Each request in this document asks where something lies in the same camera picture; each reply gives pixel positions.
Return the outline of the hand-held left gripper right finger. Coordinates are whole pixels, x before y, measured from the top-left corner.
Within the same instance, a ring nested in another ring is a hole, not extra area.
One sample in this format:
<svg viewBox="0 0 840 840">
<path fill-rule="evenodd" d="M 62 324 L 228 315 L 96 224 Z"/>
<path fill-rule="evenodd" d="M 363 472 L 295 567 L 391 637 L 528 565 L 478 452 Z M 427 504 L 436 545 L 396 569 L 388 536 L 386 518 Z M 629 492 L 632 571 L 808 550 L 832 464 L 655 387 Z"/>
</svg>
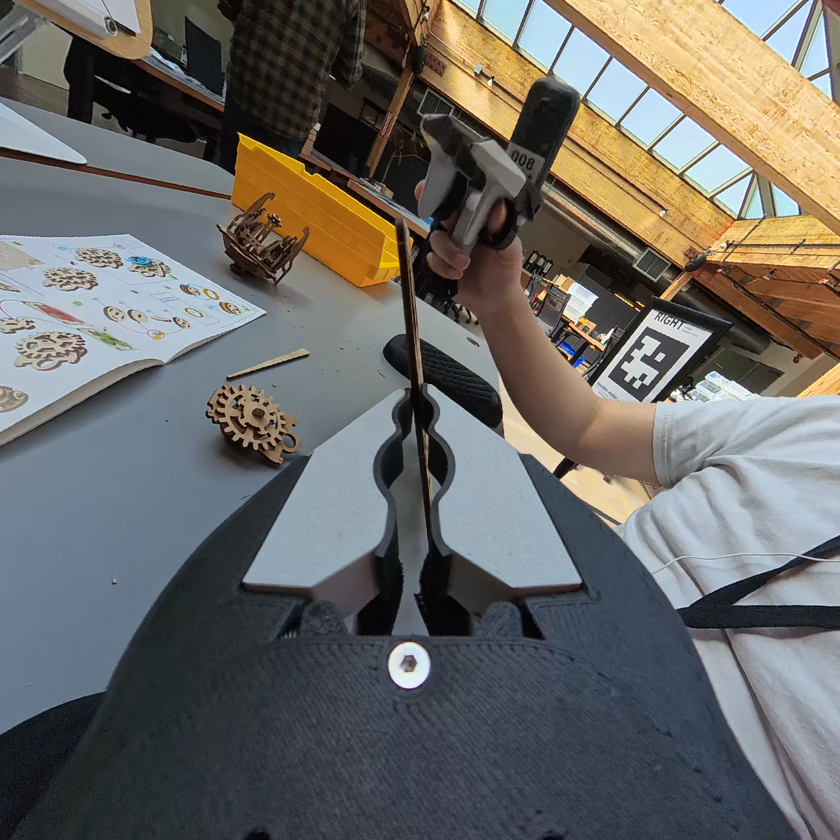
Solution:
<svg viewBox="0 0 840 840">
<path fill-rule="evenodd" d="M 497 602 L 579 591 L 583 580 L 519 452 L 437 387 L 423 387 L 428 515 L 423 619 L 469 632 Z"/>
</svg>

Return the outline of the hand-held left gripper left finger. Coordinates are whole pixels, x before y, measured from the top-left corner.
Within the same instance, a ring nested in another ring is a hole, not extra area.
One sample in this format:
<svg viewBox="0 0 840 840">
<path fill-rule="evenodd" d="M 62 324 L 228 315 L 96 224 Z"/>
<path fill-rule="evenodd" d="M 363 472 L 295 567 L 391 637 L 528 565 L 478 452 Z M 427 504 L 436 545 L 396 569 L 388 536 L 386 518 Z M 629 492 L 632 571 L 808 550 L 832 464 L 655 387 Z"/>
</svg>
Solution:
<svg viewBox="0 0 840 840">
<path fill-rule="evenodd" d="M 356 632 L 390 636 L 403 596 L 396 502 L 408 389 L 375 404 L 304 459 L 243 578 L 246 590 L 330 602 Z"/>
</svg>

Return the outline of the tapered wooden stick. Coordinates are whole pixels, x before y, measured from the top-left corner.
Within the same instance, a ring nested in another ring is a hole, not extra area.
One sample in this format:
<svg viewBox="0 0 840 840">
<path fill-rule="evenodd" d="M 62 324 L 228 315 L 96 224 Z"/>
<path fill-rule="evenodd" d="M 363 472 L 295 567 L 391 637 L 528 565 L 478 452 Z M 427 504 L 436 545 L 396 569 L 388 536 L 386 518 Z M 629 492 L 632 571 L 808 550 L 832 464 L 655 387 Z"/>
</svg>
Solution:
<svg viewBox="0 0 840 840">
<path fill-rule="evenodd" d="M 237 379 L 241 379 L 242 377 L 245 377 L 247 375 L 252 375 L 261 371 L 266 371 L 275 368 L 283 364 L 305 359 L 309 357 L 309 354 L 309 351 L 306 349 L 298 349 L 288 353 L 284 353 L 280 356 L 277 356 L 276 358 L 265 360 L 257 364 L 251 365 L 247 368 L 244 368 L 243 370 L 236 371 L 232 374 L 228 374 L 226 376 L 226 382 L 232 382 Z"/>
</svg>

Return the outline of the laser-cut wooden parts sheet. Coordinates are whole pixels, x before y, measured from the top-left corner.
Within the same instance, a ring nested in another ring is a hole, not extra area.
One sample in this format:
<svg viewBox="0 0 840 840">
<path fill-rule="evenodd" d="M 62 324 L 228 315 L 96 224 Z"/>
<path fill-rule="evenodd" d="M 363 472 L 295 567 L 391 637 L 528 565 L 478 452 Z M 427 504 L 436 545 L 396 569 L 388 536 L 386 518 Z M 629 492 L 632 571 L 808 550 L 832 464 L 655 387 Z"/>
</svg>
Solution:
<svg viewBox="0 0 840 840">
<path fill-rule="evenodd" d="M 429 470 L 428 436 L 424 426 L 425 408 L 422 393 L 424 369 L 417 320 L 417 296 L 415 292 L 413 274 L 412 239 L 406 221 L 403 219 L 399 219 L 395 222 L 395 242 L 400 263 L 408 378 L 411 383 L 411 401 L 416 433 L 419 476 L 421 481 L 423 509 L 427 532 L 427 557 L 423 563 L 420 575 L 421 586 L 424 586 L 424 582 L 426 578 L 428 578 L 428 570 L 430 568 L 429 564 L 434 559 L 434 542 L 431 518 L 433 480 Z"/>
</svg>

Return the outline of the person's right forearm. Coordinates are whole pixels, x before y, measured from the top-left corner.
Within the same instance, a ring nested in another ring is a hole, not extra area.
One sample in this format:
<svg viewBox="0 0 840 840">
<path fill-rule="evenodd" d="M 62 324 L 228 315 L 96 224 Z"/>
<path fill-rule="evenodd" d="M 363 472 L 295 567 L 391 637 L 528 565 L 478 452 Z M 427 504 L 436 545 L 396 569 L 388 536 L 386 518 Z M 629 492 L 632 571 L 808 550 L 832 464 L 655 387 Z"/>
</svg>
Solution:
<svg viewBox="0 0 840 840">
<path fill-rule="evenodd" d="M 459 282 L 478 317 L 506 391 L 524 421 L 558 453 L 606 475 L 657 482 L 656 408 L 597 396 L 557 351 L 519 282 L 490 292 Z"/>
</svg>

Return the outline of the person's right hand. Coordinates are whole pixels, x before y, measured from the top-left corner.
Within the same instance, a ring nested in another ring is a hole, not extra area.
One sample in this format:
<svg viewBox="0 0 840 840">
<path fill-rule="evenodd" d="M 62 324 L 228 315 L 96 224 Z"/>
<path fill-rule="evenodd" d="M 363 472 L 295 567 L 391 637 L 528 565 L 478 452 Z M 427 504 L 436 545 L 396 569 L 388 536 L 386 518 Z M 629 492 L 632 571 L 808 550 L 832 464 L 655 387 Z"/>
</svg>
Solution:
<svg viewBox="0 0 840 840">
<path fill-rule="evenodd" d="M 485 326 L 525 302 L 521 284 L 522 242 L 515 237 L 506 248 L 477 244 L 470 253 L 459 248 L 450 233 L 450 218 L 433 227 L 427 237 L 427 270 L 447 289 L 456 287 L 455 300 Z"/>
</svg>

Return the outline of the wooden gear assembly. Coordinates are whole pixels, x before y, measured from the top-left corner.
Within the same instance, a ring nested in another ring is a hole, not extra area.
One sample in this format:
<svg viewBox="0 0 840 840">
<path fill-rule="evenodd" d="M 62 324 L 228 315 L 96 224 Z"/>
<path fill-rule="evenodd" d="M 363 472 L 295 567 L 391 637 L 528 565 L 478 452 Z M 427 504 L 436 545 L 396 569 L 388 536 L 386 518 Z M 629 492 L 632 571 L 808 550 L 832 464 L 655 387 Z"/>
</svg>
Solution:
<svg viewBox="0 0 840 840">
<path fill-rule="evenodd" d="M 207 402 L 206 416 L 228 442 L 253 449 L 274 464 L 282 464 L 285 455 L 299 450 L 297 419 L 254 386 L 225 384 L 216 389 Z"/>
</svg>

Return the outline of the framed marker sign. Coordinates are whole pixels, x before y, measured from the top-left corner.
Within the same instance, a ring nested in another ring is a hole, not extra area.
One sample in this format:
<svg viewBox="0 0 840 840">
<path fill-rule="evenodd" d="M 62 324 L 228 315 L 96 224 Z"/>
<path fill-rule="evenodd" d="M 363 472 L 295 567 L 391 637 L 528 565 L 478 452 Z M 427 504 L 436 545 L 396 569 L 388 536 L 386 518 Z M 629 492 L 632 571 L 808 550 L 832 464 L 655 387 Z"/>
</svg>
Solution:
<svg viewBox="0 0 840 840">
<path fill-rule="evenodd" d="M 586 380 L 603 400 L 661 402 L 717 347 L 731 327 L 729 320 L 655 298 Z"/>
</svg>

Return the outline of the white t-shirt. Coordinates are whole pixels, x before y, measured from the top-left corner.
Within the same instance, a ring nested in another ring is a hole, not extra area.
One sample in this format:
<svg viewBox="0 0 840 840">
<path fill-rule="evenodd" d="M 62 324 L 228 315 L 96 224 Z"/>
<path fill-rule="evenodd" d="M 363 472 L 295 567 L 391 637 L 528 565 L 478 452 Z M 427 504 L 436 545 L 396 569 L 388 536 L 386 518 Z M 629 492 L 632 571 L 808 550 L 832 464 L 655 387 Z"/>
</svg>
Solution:
<svg viewBox="0 0 840 840">
<path fill-rule="evenodd" d="M 660 404 L 662 491 L 616 530 L 671 604 L 838 537 L 838 397 Z M 722 712 L 800 838 L 839 834 L 839 636 L 689 630 Z"/>
</svg>

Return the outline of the yellow plastic bin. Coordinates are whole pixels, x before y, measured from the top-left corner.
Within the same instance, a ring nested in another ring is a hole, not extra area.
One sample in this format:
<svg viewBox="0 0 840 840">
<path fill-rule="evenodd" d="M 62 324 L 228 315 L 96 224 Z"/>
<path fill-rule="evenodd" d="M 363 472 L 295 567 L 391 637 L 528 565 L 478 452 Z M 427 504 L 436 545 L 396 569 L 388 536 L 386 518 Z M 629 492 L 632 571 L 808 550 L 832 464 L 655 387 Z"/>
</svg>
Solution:
<svg viewBox="0 0 840 840">
<path fill-rule="evenodd" d="M 283 235 L 310 235 L 304 251 L 356 287 L 400 274 L 395 226 L 303 162 L 244 134 L 238 136 L 232 204 L 242 211 L 274 193 L 267 211 L 280 217 Z"/>
</svg>

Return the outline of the illustrated instruction booklet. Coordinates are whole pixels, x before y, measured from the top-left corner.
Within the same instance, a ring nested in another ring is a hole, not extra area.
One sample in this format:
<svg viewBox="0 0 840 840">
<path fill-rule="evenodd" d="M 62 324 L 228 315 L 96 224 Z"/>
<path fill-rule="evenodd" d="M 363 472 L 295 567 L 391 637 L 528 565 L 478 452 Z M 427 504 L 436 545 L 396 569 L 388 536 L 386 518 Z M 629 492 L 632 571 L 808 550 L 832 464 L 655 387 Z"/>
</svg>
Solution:
<svg viewBox="0 0 840 840">
<path fill-rule="evenodd" d="M 129 234 L 1 246 L 1 445 L 266 314 Z"/>
</svg>

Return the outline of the wooden table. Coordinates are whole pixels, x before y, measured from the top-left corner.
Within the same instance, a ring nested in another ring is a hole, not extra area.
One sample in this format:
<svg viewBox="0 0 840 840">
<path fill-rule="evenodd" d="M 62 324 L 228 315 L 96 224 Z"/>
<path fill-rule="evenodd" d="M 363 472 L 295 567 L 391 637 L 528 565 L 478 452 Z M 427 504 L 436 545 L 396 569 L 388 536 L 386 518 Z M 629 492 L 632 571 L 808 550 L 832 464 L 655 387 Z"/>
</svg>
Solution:
<svg viewBox="0 0 840 840">
<path fill-rule="evenodd" d="M 73 19 L 66 16 L 64 14 L 68 8 L 66 2 L 54 2 L 50 6 L 36 1 L 18 1 L 16 5 L 39 18 L 41 23 L 47 22 L 56 25 L 71 35 L 85 39 L 89 43 L 104 49 L 113 56 L 130 61 L 147 75 L 163 82 L 169 88 L 179 91 L 189 99 L 201 102 L 202 105 L 218 113 L 224 111 L 223 97 L 204 89 L 189 77 L 177 76 L 168 67 L 163 66 L 160 61 L 151 58 L 153 38 L 151 2 L 134 2 L 140 32 L 134 34 L 124 28 L 118 28 L 115 35 L 106 35 L 103 38 L 84 27 L 78 26 Z"/>
</svg>

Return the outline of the white flat board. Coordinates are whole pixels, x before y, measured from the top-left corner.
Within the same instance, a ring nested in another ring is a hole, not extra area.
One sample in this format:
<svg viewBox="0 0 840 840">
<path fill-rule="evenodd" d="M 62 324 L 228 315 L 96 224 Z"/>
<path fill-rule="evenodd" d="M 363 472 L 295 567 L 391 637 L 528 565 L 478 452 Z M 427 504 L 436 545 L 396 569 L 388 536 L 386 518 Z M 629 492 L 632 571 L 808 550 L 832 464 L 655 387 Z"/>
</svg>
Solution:
<svg viewBox="0 0 840 840">
<path fill-rule="evenodd" d="M 87 159 L 53 135 L 1 104 L 1 150 L 31 154 L 74 165 L 86 165 Z"/>
</svg>

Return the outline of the unfinished wooden model frame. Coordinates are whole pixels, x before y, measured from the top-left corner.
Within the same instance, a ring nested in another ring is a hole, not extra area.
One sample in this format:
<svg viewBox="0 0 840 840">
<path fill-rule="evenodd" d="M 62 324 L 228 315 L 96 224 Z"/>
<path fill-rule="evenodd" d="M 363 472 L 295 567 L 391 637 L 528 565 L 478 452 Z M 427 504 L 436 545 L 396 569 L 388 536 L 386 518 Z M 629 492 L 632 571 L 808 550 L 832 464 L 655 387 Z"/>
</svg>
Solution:
<svg viewBox="0 0 840 840">
<path fill-rule="evenodd" d="M 270 235 L 281 227 L 281 219 L 265 210 L 264 205 L 277 195 L 268 192 L 225 227 L 217 225 L 224 241 L 224 252 L 231 259 L 231 270 L 279 285 L 291 270 L 295 258 L 308 242 L 310 228 L 301 237 L 281 236 L 269 242 Z"/>
</svg>

